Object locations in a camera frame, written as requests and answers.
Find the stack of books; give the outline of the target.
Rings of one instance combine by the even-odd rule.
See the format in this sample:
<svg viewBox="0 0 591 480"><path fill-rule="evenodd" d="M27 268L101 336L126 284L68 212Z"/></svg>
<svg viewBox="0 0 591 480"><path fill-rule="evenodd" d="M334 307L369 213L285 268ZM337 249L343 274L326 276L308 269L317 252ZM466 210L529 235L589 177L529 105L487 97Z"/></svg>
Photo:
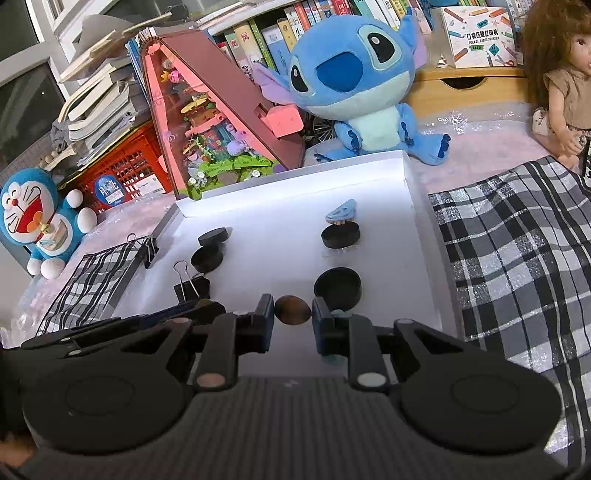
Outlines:
<svg viewBox="0 0 591 480"><path fill-rule="evenodd" d="M84 166L104 154L136 125L146 121L137 62L126 45L146 27L174 18L174 9L133 24L102 14L82 22L79 52L60 75L77 82L50 131L53 151L40 162L45 171L59 164Z"/></svg>

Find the Doraemon plush toy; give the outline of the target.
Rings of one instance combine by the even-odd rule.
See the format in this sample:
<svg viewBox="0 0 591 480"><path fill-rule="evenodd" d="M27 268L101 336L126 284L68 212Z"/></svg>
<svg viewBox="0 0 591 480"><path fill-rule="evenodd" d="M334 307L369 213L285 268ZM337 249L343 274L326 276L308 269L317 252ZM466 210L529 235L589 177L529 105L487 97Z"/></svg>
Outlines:
<svg viewBox="0 0 591 480"><path fill-rule="evenodd" d="M30 275L59 277L83 237L97 226L97 214L82 203L80 190L62 197L40 168L20 170L7 180L1 190L1 231L30 250Z"/></svg>

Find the black white plaid cloth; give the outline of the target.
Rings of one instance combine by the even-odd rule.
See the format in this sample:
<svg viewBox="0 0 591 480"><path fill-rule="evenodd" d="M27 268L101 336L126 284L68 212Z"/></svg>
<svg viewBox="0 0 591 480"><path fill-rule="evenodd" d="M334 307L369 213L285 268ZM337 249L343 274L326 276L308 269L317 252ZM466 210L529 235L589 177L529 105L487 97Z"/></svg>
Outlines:
<svg viewBox="0 0 591 480"><path fill-rule="evenodd" d="M546 450L590 459L590 190L551 156L433 193L467 342L529 368L562 412Z"/></svg>

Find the brown haired doll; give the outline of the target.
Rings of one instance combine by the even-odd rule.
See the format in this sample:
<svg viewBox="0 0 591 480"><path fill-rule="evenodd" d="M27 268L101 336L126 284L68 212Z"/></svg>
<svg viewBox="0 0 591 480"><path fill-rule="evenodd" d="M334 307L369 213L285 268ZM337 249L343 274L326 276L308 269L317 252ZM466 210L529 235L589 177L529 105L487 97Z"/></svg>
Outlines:
<svg viewBox="0 0 591 480"><path fill-rule="evenodd" d="M532 134L581 173L590 142L590 3L538 1L522 34Z"/></svg>

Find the red plastic crate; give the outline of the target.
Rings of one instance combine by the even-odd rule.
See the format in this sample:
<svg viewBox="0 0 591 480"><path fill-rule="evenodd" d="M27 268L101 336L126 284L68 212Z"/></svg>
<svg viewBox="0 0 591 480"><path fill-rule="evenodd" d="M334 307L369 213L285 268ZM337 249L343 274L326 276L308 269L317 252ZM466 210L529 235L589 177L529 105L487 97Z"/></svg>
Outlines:
<svg viewBox="0 0 591 480"><path fill-rule="evenodd" d="M106 154L58 184L66 194L82 192L83 205L97 214L131 200L171 191L153 124L148 121L116 143Z"/></svg>

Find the white patterned paper box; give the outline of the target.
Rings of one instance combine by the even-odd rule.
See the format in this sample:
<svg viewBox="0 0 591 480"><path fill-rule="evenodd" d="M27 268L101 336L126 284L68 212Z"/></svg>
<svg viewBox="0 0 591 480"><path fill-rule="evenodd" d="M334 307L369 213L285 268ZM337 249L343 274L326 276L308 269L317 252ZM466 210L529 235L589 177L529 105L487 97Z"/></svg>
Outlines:
<svg viewBox="0 0 591 480"><path fill-rule="evenodd" d="M517 67L523 54L506 6L445 6L432 10L446 63L456 69Z"/></svg>

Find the blue Stitch plush toy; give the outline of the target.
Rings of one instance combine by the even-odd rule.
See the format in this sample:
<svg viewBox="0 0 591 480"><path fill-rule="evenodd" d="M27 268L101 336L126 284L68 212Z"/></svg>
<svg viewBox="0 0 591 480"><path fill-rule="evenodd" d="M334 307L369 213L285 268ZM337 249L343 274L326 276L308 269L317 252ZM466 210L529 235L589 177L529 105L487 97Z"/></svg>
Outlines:
<svg viewBox="0 0 591 480"><path fill-rule="evenodd" d="M440 165L449 156L450 136L420 132L414 110L404 102L418 68L415 34L412 13L399 30L341 16L301 37L287 73L256 64L252 77L270 102L294 104L334 123L342 146L318 153L320 162L402 150Z"/></svg>

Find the row of colourful books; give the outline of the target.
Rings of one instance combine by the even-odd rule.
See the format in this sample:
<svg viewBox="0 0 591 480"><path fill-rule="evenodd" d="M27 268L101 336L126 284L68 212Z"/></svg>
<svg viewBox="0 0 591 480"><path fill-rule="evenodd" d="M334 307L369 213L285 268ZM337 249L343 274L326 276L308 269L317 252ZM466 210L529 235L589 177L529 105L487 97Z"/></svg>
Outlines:
<svg viewBox="0 0 591 480"><path fill-rule="evenodd" d="M444 80L454 78L453 66L428 46L434 39L425 16L423 1L235 1L197 19L183 14L148 25L139 34L141 43L152 37L186 29L211 34L214 42L225 45L225 52L238 64L259 62L276 71L287 70L287 63L274 53L267 33L280 31L283 46L293 51L301 37L315 26L336 18L360 17L377 20L399 30L403 17L411 12L416 30L416 64L419 68L439 68Z"/></svg>

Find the wooden drawer box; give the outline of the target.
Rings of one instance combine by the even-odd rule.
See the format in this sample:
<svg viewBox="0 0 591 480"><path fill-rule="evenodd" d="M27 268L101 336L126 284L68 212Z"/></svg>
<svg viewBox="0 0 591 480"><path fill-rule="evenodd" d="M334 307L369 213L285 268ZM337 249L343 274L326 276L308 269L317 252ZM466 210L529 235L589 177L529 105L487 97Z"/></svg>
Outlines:
<svg viewBox="0 0 591 480"><path fill-rule="evenodd" d="M519 67L422 68L404 99L419 118L496 103L527 103L528 82Z"/></svg>

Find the brown round object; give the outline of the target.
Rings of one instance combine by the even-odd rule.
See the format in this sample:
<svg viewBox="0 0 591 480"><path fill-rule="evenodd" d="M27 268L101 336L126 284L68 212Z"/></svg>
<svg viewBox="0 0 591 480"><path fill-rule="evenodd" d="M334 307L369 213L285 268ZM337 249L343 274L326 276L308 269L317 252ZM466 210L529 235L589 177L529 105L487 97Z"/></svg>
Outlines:
<svg viewBox="0 0 591 480"><path fill-rule="evenodd" d="M281 323L297 326L308 322L311 308L303 299L294 295L284 295L274 302L273 313Z"/></svg>

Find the black binder clip on box edge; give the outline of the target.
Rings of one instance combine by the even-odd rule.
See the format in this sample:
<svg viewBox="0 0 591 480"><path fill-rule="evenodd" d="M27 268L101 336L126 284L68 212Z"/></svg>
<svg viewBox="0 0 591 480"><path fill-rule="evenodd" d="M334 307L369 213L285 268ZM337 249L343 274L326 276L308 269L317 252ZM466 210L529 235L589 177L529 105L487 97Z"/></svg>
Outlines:
<svg viewBox="0 0 591 480"><path fill-rule="evenodd" d="M144 268L148 269L159 251L156 238L152 234L138 237L135 233L129 233L126 242L137 248L139 257L143 260Z"/></svg>

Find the pink triangular miniature house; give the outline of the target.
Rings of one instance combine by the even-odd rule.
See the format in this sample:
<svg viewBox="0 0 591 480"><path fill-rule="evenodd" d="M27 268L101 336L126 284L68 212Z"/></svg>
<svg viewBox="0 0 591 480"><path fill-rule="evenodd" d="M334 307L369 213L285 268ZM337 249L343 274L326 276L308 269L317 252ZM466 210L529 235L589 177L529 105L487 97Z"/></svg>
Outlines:
<svg viewBox="0 0 591 480"><path fill-rule="evenodd" d="M140 59L177 198L199 200L217 188L303 166L300 113L264 99L204 32L153 36Z"/></svg>

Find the light blue plastic clip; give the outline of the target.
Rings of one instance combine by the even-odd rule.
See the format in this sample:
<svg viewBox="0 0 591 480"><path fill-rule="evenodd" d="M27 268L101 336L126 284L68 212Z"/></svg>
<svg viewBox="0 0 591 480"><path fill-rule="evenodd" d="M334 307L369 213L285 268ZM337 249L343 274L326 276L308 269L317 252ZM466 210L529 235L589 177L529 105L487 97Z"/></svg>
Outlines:
<svg viewBox="0 0 591 480"><path fill-rule="evenodd" d="M342 225L346 222L352 222L356 218L356 200L349 199L346 202L339 205L327 215L325 215L325 221L329 224Z"/></svg>

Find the black binder clip in box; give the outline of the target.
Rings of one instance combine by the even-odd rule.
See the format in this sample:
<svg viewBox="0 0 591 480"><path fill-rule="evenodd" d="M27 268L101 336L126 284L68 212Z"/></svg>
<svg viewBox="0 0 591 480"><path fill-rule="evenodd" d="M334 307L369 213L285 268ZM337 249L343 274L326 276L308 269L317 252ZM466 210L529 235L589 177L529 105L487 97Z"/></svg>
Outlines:
<svg viewBox="0 0 591 480"><path fill-rule="evenodd" d="M186 261L176 261L173 271L178 277L178 283L173 286L173 290L179 303L211 298L211 281L204 275L190 276Z"/></svg>

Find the white cardboard box tray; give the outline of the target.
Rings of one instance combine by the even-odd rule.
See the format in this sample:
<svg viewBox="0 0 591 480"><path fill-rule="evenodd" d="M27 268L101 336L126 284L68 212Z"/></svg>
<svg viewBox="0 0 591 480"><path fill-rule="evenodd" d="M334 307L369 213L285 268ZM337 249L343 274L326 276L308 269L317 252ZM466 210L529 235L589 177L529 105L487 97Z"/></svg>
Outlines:
<svg viewBox="0 0 591 480"><path fill-rule="evenodd" d="M329 249L325 215L356 200L361 238ZM265 293L311 301L315 280L336 266L361 277L356 313L389 326L410 318L449 335L460 330L450 262L428 195L411 160L381 153L307 167L228 187L199 201L178 202L159 234L151 267L134 275L116 314L152 313L176 304L173 264L188 260L201 234L230 231L212 298L230 312L249 312Z"/></svg>

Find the black round cap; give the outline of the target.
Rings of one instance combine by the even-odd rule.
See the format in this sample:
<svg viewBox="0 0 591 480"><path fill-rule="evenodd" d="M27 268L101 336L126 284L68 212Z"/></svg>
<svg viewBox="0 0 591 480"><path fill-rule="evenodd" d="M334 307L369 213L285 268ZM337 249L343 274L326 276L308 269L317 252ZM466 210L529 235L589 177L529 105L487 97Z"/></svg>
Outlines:
<svg viewBox="0 0 591 480"><path fill-rule="evenodd" d="M349 311L360 302L362 280L351 268L335 267L318 276L314 293L324 299L329 310Z"/></svg>
<svg viewBox="0 0 591 480"><path fill-rule="evenodd" d="M356 244L361 238L361 228L356 222L331 224L322 230L322 243L329 249L342 249Z"/></svg>
<svg viewBox="0 0 591 480"><path fill-rule="evenodd" d="M215 270L223 260L223 252L221 246L217 244L201 246L195 251L191 258L190 264L200 274L207 274Z"/></svg>
<svg viewBox="0 0 591 480"><path fill-rule="evenodd" d="M198 237L198 243L201 247L219 245L229 238L229 230L226 227L218 227L201 234Z"/></svg>

